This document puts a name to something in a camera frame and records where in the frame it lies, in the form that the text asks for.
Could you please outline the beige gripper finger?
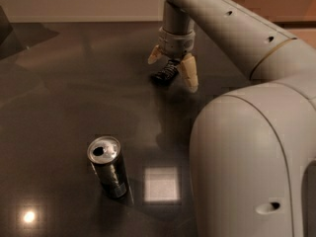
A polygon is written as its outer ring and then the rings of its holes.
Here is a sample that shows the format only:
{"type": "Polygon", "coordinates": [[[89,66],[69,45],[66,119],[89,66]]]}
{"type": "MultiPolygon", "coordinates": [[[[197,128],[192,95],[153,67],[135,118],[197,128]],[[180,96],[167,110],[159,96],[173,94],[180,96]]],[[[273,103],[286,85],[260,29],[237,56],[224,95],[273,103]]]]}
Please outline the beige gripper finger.
{"type": "Polygon", "coordinates": [[[196,92],[198,90],[197,63],[191,53],[186,54],[181,60],[178,71],[189,91],[196,92]]]}
{"type": "Polygon", "coordinates": [[[153,47],[153,49],[152,49],[152,51],[151,51],[151,53],[150,53],[148,59],[147,59],[147,62],[148,62],[149,64],[153,64],[153,63],[155,63],[157,60],[159,60],[159,59],[162,57],[162,55],[163,55],[163,52],[162,52],[160,46],[159,46],[159,45],[155,45],[155,46],[153,47]]]}

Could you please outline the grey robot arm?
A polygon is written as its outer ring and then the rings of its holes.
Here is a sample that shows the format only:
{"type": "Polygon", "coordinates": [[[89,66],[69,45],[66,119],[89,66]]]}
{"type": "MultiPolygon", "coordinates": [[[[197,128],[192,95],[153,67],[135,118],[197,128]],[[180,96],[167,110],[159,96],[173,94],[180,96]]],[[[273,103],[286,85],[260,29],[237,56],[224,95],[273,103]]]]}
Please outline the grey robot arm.
{"type": "Polygon", "coordinates": [[[199,26],[252,86],[223,94],[195,120],[190,167],[198,237],[315,237],[315,50],[231,0],[165,0],[148,60],[191,55],[199,26]]]}

